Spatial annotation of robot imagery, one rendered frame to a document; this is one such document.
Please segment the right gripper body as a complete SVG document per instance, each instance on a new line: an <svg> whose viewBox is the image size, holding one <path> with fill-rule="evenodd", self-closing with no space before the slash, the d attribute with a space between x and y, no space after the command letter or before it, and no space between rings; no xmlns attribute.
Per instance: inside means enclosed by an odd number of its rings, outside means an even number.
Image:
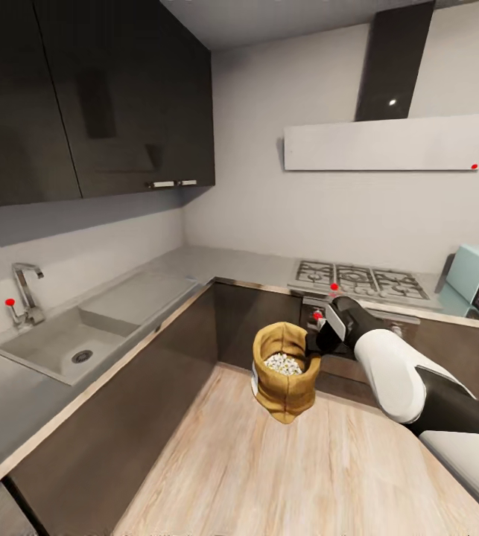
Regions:
<svg viewBox="0 0 479 536"><path fill-rule="evenodd" d="M333 339L327 338L323 329L318 334L306 334L305 343L308 353L344 355L347 352L343 340L333 341Z"/></svg>

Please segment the popcorn bag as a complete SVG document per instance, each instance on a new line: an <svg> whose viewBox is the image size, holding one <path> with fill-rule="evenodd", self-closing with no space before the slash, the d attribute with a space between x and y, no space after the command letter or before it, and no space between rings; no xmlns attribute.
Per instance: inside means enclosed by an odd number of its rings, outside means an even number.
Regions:
<svg viewBox="0 0 479 536"><path fill-rule="evenodd" d="M295 324L276 322L259 330L253 342L252 393L282 424L291 424L315 402L314 383L322 354L307 354L306 334ZM293 360L299 373L284 373L267 364L278 356Z"/></svg>

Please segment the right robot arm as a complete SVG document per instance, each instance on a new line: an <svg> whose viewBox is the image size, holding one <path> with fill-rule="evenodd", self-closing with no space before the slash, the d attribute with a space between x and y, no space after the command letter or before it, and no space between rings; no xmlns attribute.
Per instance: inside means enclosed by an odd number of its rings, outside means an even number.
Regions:
<svg viewBox="0 0 479 536"><path fill-rule="evenodd" d="M479 401L351 296L340 296L306 334L308 353L344 355L364 370L383 413L407 427L479 504Z"/></svg>

